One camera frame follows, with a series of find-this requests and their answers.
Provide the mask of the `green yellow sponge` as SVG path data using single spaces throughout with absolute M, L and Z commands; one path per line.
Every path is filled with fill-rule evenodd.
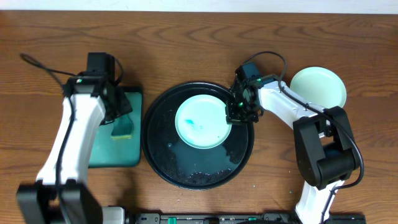
M 113 123 L 111 139 L 113 140 L 131 139 L 132 132 L 133 132 L 133 123 L 130 119 L 130 116 L 126 114 L 117 118 Z

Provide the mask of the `teal plate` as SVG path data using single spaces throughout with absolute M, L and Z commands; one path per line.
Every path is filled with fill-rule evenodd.
M 347 98 L 345 84 L 334 72 L 323 67 L 307 67 L 297 72 L 290 89 L 311 103 L 332 108 L 344 107 Z
M 195 95 L 185 100 L 175 115 L 179 137 L 189 146 L 210 149 L 229 136 L 232 125 L 226 122 L 226 104 L 212 95 Z

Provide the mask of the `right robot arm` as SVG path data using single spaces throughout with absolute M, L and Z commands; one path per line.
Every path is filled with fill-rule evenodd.
M 335 194 L 364 166 L 344 109 L 314 105 L 276 75 L 237 75 L 229 91 L 228 123 L 256 123 L 270 111 L 293 129 L 297 165 L 305 180 L 296 216 L 301 223 L 326 223 Z

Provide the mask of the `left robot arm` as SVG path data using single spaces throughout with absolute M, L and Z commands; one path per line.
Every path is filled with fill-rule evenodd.
M 131 111 L 113 77 L 75 76 L 64 84 L 62 121 L 50 155 L 17 201 L 26 223 L 127 223 L 122 207 L 102 207 L 87 187 L 100 125 Z

